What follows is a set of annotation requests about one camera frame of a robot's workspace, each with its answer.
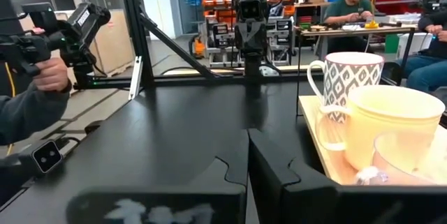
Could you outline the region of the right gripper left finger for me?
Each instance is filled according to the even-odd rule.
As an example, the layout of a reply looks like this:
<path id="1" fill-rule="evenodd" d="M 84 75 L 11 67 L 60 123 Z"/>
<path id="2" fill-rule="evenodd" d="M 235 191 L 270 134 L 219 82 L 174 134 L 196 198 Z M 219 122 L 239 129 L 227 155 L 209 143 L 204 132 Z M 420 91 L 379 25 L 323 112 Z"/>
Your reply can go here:
<path id="1" fill-rule="evenodd" d="M 248 154 L 245 130 L 200 136 L 172 157 L 167 182 L 188 193 L 243 193 Z"/>

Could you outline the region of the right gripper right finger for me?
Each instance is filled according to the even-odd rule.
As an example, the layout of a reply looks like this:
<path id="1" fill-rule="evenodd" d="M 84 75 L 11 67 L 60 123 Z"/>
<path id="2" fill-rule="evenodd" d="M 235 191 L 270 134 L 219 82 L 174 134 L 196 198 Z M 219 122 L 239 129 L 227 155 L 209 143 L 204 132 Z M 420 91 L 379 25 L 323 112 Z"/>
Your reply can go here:
<path id="1" fill-rule="evenodd" d="M 328 223 L 335 185 L 259 130 L 248 130 L 249 175 L 261 223 Z"/>

